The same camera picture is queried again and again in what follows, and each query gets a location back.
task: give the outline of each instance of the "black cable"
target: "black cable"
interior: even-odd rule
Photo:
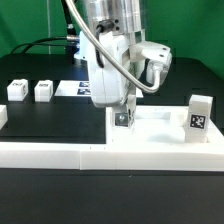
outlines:
[[[36,40],[33,43],[43,43],[43,42],[48,42],[48,41],[56,41],[56,40],[67,40],[67,37],[49,37],[49,38],[44,38],[44,39],[40,39],[40,40]],[[24,50],[21,53],[26,53],[31,47],[33,47],[34,45],[28,45],[26,48],[24,48]]]
[[[103,20],[101,21],[96,27],[95,37],[99,41],[100,40],[100,33],[105,33],[113,30],[114,23],[111,20]],[[100,57],[100,52],[96,49],[96,61],[100,68],[104,68],[104,64]]]
[[[100,33],[102,32],[102,27],[99,26],[97,29],[96,29],[96,34],[95,34],[95,37],[96,39],[99,41],[100,40]],[[96,61],[97,61],[97,64],[100,68],[104,68],[104,64],[101,60],[101,57],[100,57],[100,52],[96,49]]]
[[[66,24],[67,24],[67,33],[68,33],[68,35],[74,35],[75,36],[77,34],[77,32],[76,32],[76,30],[74,28],[74,25],[72,23],[72,19],[71,19],[71,15],[70,15],[68,5],[66,4],[65,0],[61,0],[61,4],[62,4],[63,11],[64,11],[65,21],[66,21]]]
[[[50,44],[50,43],[47,43],[47,44],[44,44],[44,43],[25,43],[25,44],[20,44],[18,45],[17,47],[15,47],[10,54],[14,54],[14,52],[20,48],[20,47],[23,47],[23,46],[46,46],[46,47],[49,47],[49,46],[53,46],[53,47],[66,47],[66,46],[74,46],[73,44]]]

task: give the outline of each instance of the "white cube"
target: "white cube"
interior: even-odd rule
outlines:
[[[7,109],[5,105],[0,105],[0,130],[8,121]]]
[[[49,102],[53,95],[53,82],[50,80],[39,81],[34,93],[36,102]]]
[[[192,95],[185,127],[185,142],[205,143],[212,108],[212,97]]]
[[[7,87],[9,101],[23,101],[28,94],[28,81],[26,79],[15,79]]]

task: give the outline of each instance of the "white plastic part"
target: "white plastic part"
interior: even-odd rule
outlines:
[[[0,130],[7,121],[8,121],[7,108],[5,105],[0,105]]]
[[[133,66],[134,66],[134,76],[136,77],[136,79],[139,79],[145,68],[145,60],[134,62]]]
[[[207,142],[212,97],[192,95],[185,127],[185,142]]]
[[[49,102],[53,95],[53,82],[50,80],[39,81],[34,93],[36,102]]]
[[[0,142],[0,167],[224,171],[224,138],[211,121],[207,143],[184,142],[187,110],[137,106],[135,132],[110,144]]]
[[[7,87],[9,101],[23,101],[28,94],[28,81],[26,79],[15,79]]]
[[[74,54],[75,59],[82,59],[87,60],[87,48],[88,48],[89,40],[86,38],[86,36],[83,34],[83,32],[80,32],[79,35],[79,51]]]
[[[130,57],[132,62],[150,59],[146,73],[146,80],[150,84],[154,84],[155,66],[161,67],[160,85],[163,84],[172,60],[169,47],[150,41],[142,41],[130,47]]]
[[[114,37],[112,32],[100,35],[101,44],[126,70],[130,69],[128,41],[123,35]],[[96,107],[120,106],[127,99],[129,81],[102,55],[104,68],[96,62],[95,47],[89,42],[88,74],[93,103]]]

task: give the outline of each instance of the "white base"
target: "white base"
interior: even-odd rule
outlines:
[[[186,111],[137,107],[135,133],[109,132],[105,145],[0,143],[0,167],[224,171],[224,138],[211,121],[207,143],[184,143]]]

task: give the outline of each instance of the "green backdrop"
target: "green backdrop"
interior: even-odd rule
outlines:
[[[178,57],[201,60],[224,79],[224,1],[146,0],[147,39],[165,43]],[[13,47],[48,36],[65,35],[60,0],[0,0],[0,56]],[[35,53],[49,53],[35,47]],[[51,53],[63,49],[51,48]]]

